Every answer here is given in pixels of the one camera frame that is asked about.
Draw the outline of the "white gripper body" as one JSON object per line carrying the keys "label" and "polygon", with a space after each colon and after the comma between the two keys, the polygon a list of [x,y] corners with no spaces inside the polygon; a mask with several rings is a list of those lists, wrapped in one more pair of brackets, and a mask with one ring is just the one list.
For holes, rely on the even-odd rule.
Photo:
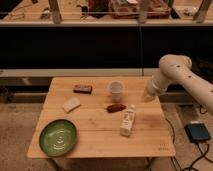
{"label": "white gripper body", "polygon": [[144,93],[142,96],[142,99],[144,102],[151,102],[153,101],[157,96],[161,95],[163,90],[159,88],[152,79],[150,79],[147,82],[147,85],[144,89]]}

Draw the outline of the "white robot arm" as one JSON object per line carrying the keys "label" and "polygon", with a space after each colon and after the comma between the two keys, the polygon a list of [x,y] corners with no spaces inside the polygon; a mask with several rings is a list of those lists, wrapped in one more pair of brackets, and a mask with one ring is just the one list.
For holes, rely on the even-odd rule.
{"label": "white robot arm", "polygon": [[213,114],[213,84],[191,71],[192,61],[184,55],[164,55],[158,70],[147,81],[142,99],[150,102],[173,84],[180,84],[200,105]]}

